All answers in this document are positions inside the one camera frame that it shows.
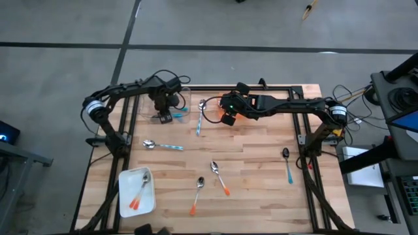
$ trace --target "spoon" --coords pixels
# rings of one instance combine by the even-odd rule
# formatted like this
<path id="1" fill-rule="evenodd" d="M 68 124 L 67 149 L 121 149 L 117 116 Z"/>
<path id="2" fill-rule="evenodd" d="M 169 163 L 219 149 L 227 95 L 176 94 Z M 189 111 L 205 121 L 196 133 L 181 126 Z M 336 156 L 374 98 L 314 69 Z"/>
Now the spoon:
<path id="1" fill-rule="evenodd" d="M 214 172 L 214 173 L 217 175 L 217 177 L 219 178 L 219 180 L 220 180 L 220 182 L 221 182 L 221 184 L 222 184 L 223 190 L 225 191 L 225 194 L 226 194 L 227 196 L 229 196 L 229 195 L 230 195 L 230 193 L 229 193 L 229 189 L 228 189 L 228 188 L 227 188 L 227 186 L 225 186 L 225 184 L 223 183 L 223 181 L 222 181 L 222 179 L 221 179 L 221 176 L 219 175 L 219 168 L 217 167 L 217 164 L 216 164 L 214 161 L 212 161 L 212 162 L 210 163 L 210 168 L 212 169 L 212 172 Z"/>
<path id="2" fill-rule="evenodd" d="M 199 136 L 201 134 L 203 110 L 206 109 L 206 105 L 203 106 L 204 102 L 205 102 L 204 99 L 201 99 L 201 101 L 199 101 L 199 110 L 201 111 L 201 115 L 199 117 L 199 122 L 197 123 L 197 128 L 196 128 L 196 135 L 197 136 Z"/>
<path id="3" fill-rule="evenodd" d="M 193 206 L 191 207 L 190 215 L 195 215 L 195 212 L 196 212 L 197 197 L 199 195 L 199 191 L 204 186 L 204 178 L 202 176 L 198 178 L 197 183 L 196 183 L 196 186 L 197 186 L 197 193 L 196 193 L 196 197 L 195 197 L 195 203 L 193 203 Z"/>
<path id="4" fill-rule="evenodd" d="M 164 148 L 170 148 L 170 149 L 176 149 L 176 150 L 183 150 L 183 147 L 181 146 L 171 146 L 171 145 L 166 145 L 166 144 L 156 144 L 153 140 L 144 140 L 144 142 L 142 143 L 142 145 L 145 148 L 148 149 L 153 149 L 156 146 L 157 147 L 164 147 Z"/>
<path id="5" fill-rule="evenodd" d="M 283 148 L 283 157 L 286 160 L 286 167 L 287 167 L 287 180 L 289 181 L 290 184 L 292 184 L 293 179 L 292 179 L 292 174 L 290 173 L 290 168 L 289 168 L 289 161 L 288 161 L 289 156 L 290 156 L 289 149 Z"/>
<path id="6" fill-rule="evenodd" d="M 142 186 L 137 195 L 135 195 L 134 199 L 129 205 L 129 208 L 137 210 L 139 208 L 139 202 L 141 199 L 142 192 L 145 188 L 145 185 L 150 181 L 150 172 L 145 172 L 144 176 L 142 177 Z"/>

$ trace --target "blue-handled spoon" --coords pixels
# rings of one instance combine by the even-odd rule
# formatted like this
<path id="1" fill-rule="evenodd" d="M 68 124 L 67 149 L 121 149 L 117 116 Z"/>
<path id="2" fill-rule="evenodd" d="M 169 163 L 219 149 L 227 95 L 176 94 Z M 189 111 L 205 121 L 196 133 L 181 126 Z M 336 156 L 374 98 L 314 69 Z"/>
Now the blue-handled spoon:
<path id="1" fill-rule="evenodd" d="M 287 179 L 289 180 L 289 183 L 293 183 L 292 174 L 290 173 L 290 167 L 289 167 L 289 161 L 288 158 L 290 156 L 290 151 L 287 148 L 283 148 L 283 157 L 286 160 L 286 167 L 287 167 Z"/>
<path id="2" fill-rule="evenodd" d="M 144 142 L 142 143 L 142 145 L 145 148 L 148 148 L 148 149 L 153 149 L 156 146 L 158 146 L 158 147 L 175 149 L 175 150 L 183 150 L 183 147 L 181 147 L 181 146 L 171 146 L 171 145 L 168 145 L 168 144 L 156 144 L 153 140 L 144 140 Z"/>

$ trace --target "orange-handled spoon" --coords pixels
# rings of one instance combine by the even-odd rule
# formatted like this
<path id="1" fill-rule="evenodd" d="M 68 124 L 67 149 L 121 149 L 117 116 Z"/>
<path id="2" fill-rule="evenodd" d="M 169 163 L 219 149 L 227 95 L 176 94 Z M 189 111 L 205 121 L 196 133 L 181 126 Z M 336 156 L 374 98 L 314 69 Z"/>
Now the orange-handled spoon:
<path id="1" fill-rule="evenodd" d="M 221 176 L 219 175 L 219 168 L 217 167 L 217 164 L 216 164 L 214 161 L 212 161 L 212 162 L 210 163 L 210 168 L 212 169 L 212 172 L 214 172 L 214 173 L 217 175 L 217 177 L 219 178 L 219 181 L 220 181 L 220 182 L 221 182 L 221 184 L 222 184 L 222 187 L 223 187 L 223 190 L 225 191 L 225 194 L 226 194 L 227 196 L 229 196 L 229 195 L 230 195 L 229 189 L 228 189 L 228 188 L 227 188 L 227 186 L 225 186 L 225 184 L 223 183 L 222 178 L 221 178 Z"/>
<path id="2" fill-rule="evenodd" d="M 145 185 L 150 181 L 150 172 L 145 172 L 144 176 L 142 177 L 142 186 L 137 195 L 135 195 L 134 199 L 129 205 L 129 208 L 137 210 L 139 208 L 139 202 L 141 199 L 142 192 L 145 188 Z"/>
<path id="3" fill-rule="evenodd" d="M 193 203 L 191 209 L 190 209 L 190 215 L 195 215 L 196 213 L 196 202 L 197 202 L 197 197 L 199 196 L 199 191 L 203 188 L 204 186 L 204 178 L 201 176 L 198 178 L 197 183 L 197 192 L 196 192 L 196 197 L 195 197 L 195 203 Z"/>

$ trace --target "white label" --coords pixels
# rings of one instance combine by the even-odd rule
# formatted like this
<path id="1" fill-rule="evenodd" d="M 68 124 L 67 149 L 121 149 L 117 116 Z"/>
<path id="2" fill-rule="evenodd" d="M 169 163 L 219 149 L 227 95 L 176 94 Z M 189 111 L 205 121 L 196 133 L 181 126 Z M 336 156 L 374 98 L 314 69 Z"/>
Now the white label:
<path id="1" fill-rule="evenodd" d="M 357 123 L 357 124 L 360 124 L 360 123 L 361 123 L 361 120 L 360 120 L 359 118 L 357 118 L 357 117 L 354 119 L 354 121 L 355 121 L 355 123 Z"/>
<path id="2" fill-rule="evenodd" d="M 340 111 L 340 110 L 334 110 L 332 111 L 332 114 L 341 114 L 341 115 L 346 115 L 346 113 L 344 111 Z"/>
<path id="3" fill-rule="evenodd" d="M 341 111 L 347 112 L 347 108 L 343 107 L 343 106 L 334 106 L 334 107 L 329 108 L 329 110 L 331 110 L 331 111 L 341 110 Z"/>

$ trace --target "butcher block tabletop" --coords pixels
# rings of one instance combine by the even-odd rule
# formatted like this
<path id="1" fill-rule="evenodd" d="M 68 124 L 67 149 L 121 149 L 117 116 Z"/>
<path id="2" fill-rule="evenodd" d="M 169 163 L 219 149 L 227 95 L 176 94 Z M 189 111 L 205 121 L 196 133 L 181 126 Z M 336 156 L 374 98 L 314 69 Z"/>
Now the butcher block tabletop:
<path id="1" fill-rule="evenodd" d="M 321 97 L 319 85 L 301 86 L 306 99 Z M 148 214 L 121 218 L 119 232 L 133 232 L 147 223 L 154 232 L 166 227 L 173 233 L 312 231 L 302 171 L 295 165 L 299 154 L 292 115 L 276 114 L 258 121 L 237 118 L 233 127 L 203 119 L 201 135 L 197 136 L 199 101 L 222 93 L 226 91 L 192 91 L 190 115 L 183 117 L 183 123 L 174 120 L 162 125 L 137 116 L 129 169 L 150 168 L 156 208 Z M 287 91 L 252 93 L 288 98 Z M 120 122 L 122 104 L 123 100 L 120 100 L 109 117 L 115 129 Z M 125 130 L 129 128 L 130 112 L 131 108 Z M 213 121 L 220 119 L 216 99 L 208 103 L 205 114 Z M 309 115 L 309 120 L 312 131 L 321 124 L 314 115 Z M 184 150 L 146 149 L 142 145 L 144 140 L 183 146 Z M 287 180 L 285 159 L 281 154 L 283 148 L 290 151 L 293 184 Z M 332 147 L 324 146 L 323 149 L 335 153 Z M 95 148 L 91 161 L 106 153 L 108 150 L 104 146 Z M 211 171 L 211 161 L 219 166 L 222 180 L 231 192 L 229 196 Z M 337 158 L 322 154 L 318 161 L 325 197 L 345 223 L 354 227 Z M 105 199 L 111 164 L 110 155 L 89 167 L 75 229 L 86 225 Z M 205 178 L 205 185 L 200 190 L 195 215 L 190 216 L 200 176 Z M 112 227 L 116 200 L 110 210 L 109 228 Z M 315 208 L 319 226 L 323 228 L 317 200 Z"/>

